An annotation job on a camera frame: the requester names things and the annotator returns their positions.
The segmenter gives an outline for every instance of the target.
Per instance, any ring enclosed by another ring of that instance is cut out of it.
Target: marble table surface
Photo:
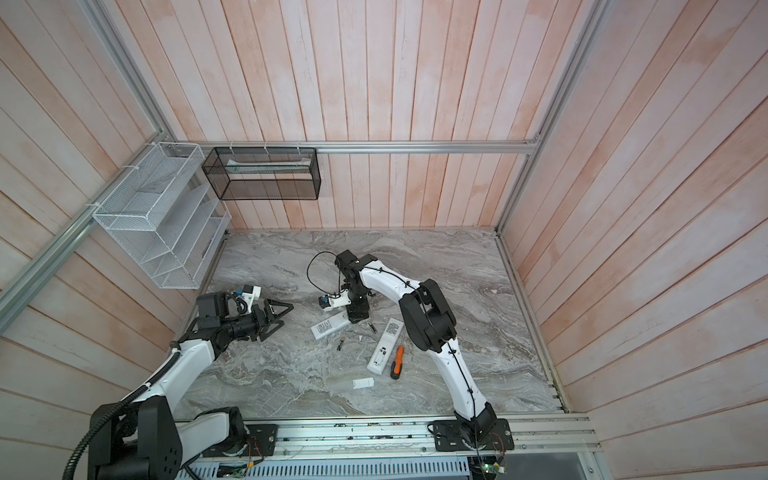
[[[414,280],[432,278],[457,319],[459,345],[480,390],[500,412],[554,410],[548,384],[489,230],[321,230],[234,233],[227,240],[209,291],[262,287],[261,298],[291,302],[286,325],[264,343],[233,342],[195,380],[174,411],[191,419],[206,409],[238,406],[247,419],[349,415],[451,415],[451,397],[437,367],[405,331],[400,379],[366,369],[397,304],[371,298],[371,318],[316,341],[310,327],[332,316],[306,267],[321,250],[377,256]],[[310,269],[319,287],[338,289],[333,256]],[[375,334],[368,323],[379,331]],[[346,340],[337,351],[341,337]],[[352,381],[374,377],[368,389]]]

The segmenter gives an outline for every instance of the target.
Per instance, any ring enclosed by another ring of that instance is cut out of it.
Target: wood paneling
[[[765,476],[766,20],[615,4],[504,232],[616,478]]]
[[[594,2],[104,3],[174,133],[226,143],[532,137]],[[331,155],[319,201],[239,201],[233,226],[491,226],[521,160]]]
[[[200,24],[198,10],[185,15],[185,28]],[[210,37],[193,40],[210,54]],[[226,81],[219,72],[202,78]],[[154,135],[80,2],[0,2],[0,289]],[[0,339],[5,476],[60,475],[91,413],[165,359],[189,304],[103,230],[86,239]]]

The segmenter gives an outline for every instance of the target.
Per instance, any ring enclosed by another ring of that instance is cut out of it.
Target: black mounting plate
[[[458,420],[435,420],[429,423],[428,428],[432,430],[432,436],[435,437],[435,450],[438,452],[473,450],[462,440]],[[485,443],[478,445],[478,449],[495,449],[500,452],[502,450],[514,450],[515,443],[512,441],[509,422],[506,419],[496,419],[496,423],[488,430],[488,434],[485,436]]]
[[[259,446],[259,450],[265,457],[271,457],[275,454],[275,441],[277,440],[277,425],[273,423],[260,423],[256,425],[245,425],[248,428],[248,433],[252,437],[256,438],[256,444]],[[254,458],[258,458],[257,452],[251,452]],[[201,457],[221,457],[223,454],[216,447],[203,450],[200,454]],[[248,449],[243,450],[243,453],[239,457],[234,458],[248,458]]]

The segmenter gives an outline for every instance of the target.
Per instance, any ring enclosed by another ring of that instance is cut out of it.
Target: screwdriver
[[[405,352],[405,349],[402,348],[402,345],[397,347],[397,355],[395,356],[395,359],[392,361],[392,371],[389,372],[389,376],[397,380],[400,378],[400,372],[402,371],[402,354]]]

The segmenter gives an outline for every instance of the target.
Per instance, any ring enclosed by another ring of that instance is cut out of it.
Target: white mesh shelf tier
[[[94,214],[161,288],[198,288],[231,219],[208,183],[190,186],[202,160],[196,144],[155,145]]]

